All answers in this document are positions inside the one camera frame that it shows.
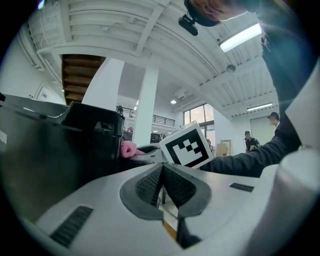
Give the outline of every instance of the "black shirt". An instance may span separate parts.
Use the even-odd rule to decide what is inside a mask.
[[[251,146],[255,146],[256,148],[260,147],[259,141],[254,137],[251,137],[250,139],[245,138],[244,140],[245,140],[245,146],[246,146],[247,153],[250,151]]]
[[[276,89],[280,124],[272,140],[250,153],[216,157],[201,170],[238,176],[260,177],[263,169],[279,162],[298,149],[299,136],[286,115],[286,109],[304,87],[318,59],[311,42],[317,33],[308,33],[317,24],[315,6],[305,1],[294,2],[290,9],[283,1],[242,0],[249,12],[256,13],[262,33],[262,57]]]

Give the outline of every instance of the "man wearing black cap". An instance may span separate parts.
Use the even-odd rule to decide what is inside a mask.
[[[244,141],[245,141],[245,152],[246,153],[249,153],[251,150],[257,149],[260,147],[259,141],[256,138],[251,137],[250,131],[246,130],[244,133],[244,136],[245,136]]]
[[[278,96],[280,124],[264,146],[248,154],[217,157],[201,169],[260,177],[266,166],[278,164],[301,145],[285,111],[307,82],[319,56],[319,38],[312,29],[319,23],[318,8],[299,0],[185,0],[184,5],[192,25],[213,27],[246,12],[257,16],[262,30],[262,57]]]
[[[280,124],[280,118],[277,112],[272,112],[267,118],[270,121],[270,125],[275,126],[275,128]]]

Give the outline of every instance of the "black metal railing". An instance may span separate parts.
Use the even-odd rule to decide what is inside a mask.
[[[122,107],[122,114],[126,117],[126,118],[136,118],[136,114],[137,111],[130,109],[130,108],[126,108],[126,107]],[[170,119],[170,118],[166,118],[163,116],[159,116],[159,115],[153,115],[152,116],[152,122],[156,123],[156,124],[161,124],[161,125],[167,125],[167,126],[175,126],[175,120]]]

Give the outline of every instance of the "wooden stair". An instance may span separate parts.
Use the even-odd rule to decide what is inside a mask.
[[[82,102],[91,80],[105,59],[84,54],[62,55],[62,86],[68,106],[71,102]]]

